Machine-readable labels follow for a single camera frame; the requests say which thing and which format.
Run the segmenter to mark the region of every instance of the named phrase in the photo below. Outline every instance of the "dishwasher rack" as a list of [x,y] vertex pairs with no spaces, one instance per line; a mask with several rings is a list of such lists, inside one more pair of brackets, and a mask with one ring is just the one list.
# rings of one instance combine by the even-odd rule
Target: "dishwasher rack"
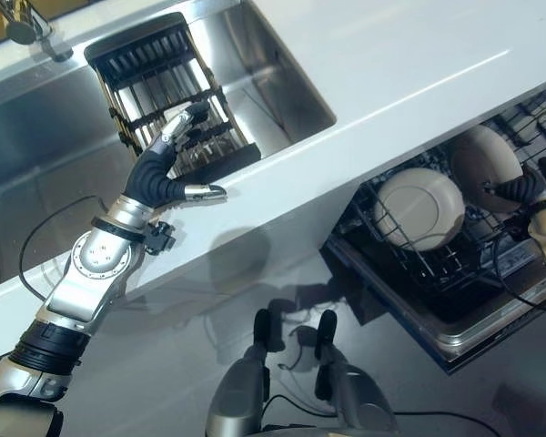
[[[483,123],[499,133],[512,147],[522,164],[537,168],[539,158],[546,157],[546,90],[515,107],[505,110]],[[408,273],[423,294],[430,298],[459,296],[461,290],[475,281],[502,289],[492,262],[492,246],[499,241],[499,265],[502,276],[508,276],[540,254],[530,250],[529,241],[519,242],[518,235],[509,225],[510,219],[523,217],[521,211],[510,216],[492,214],[466,205],[465,220],[460,233],[446,246],[418,251],[407,240],[403,248],[386,242],[374,220],[373,209],[381,204],[393,223],[399,224],[381,203],[378,192],[392,175],[405,168],[431,168],[452,178],[449,164],[450,143],[439,144],[385,173],[361,184],[336,231],[345,235],[354,228],[365,228],[370,236],[388,246],[400,266]]]
[[175,178],[210,182],[261,158],[243,136],[180,13],[97,41],[85,57],[96,71],[120,140],[136,155],[160,132],[169,112],[201,100],[210,104],[208,119],[182,144]]

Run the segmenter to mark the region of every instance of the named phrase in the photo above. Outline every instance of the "faucet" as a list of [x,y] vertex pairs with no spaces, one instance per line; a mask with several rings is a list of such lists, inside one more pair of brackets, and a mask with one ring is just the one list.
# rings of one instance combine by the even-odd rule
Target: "faucet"
[[6,36],[15,43],[30,46],[37,42],[56,62],[66,61],[73,49],[64,45],[55,50],[49,41],[53,27],[40,15],[29,0],[0,0],[0,12],[5,17]]

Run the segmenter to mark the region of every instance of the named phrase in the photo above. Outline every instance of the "black grip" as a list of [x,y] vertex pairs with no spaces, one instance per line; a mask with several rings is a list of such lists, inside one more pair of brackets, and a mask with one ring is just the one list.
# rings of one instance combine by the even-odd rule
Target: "black grip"
[[524,167],[524,174],[509,182],[499,184],[495,195],[514,202],[530,205],[546,189],[544,179],[533,168]]
[[82,332],[34,320],[8,358],[37,371],[70,375],[88,343]]
[[186,200],[186,184],[166,176],[175,162],[176,151],[172,147],[168,147],[162,155],[146,150],[131,170],[123,194],[150,208]]

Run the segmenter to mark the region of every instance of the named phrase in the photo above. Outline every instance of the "dishwasher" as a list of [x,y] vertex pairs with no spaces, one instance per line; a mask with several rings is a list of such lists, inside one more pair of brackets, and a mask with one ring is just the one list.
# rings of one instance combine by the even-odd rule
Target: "dishwasher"
[[[546,158],[546,87],[482,125],[499,134],[522,165],[538,168],[538,160]],[[401,249],[379,231],[373,209],[380,203],[380,187],[407,168],[429,168],[453,180],[452,142],[453,138],[441,142],[361,183],[326,242],[447,373],[541,313],[506,293],[506,284],[521,298],[546,306],[541,252],[511,226],[522,220],[520,210],[509,215],[490,213],[465,201],[460,231],[446,245],[428,251],[416,250],[409,240]]]

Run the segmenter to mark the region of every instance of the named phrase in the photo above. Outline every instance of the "stainless steel sink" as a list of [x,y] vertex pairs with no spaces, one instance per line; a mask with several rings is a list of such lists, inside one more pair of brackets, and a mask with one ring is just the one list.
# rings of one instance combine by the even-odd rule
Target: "stainless steel sink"
[[[251,3],[192,0],[177,9],[263,158],[335,122]],[[0,282],[15,276],[22,241],[39,221],[85,195],[111,202],[133,165],[81,51],[0,83]],[[97,212],[87,201],[53,218],[27,249],[25,268],[69,249]]]

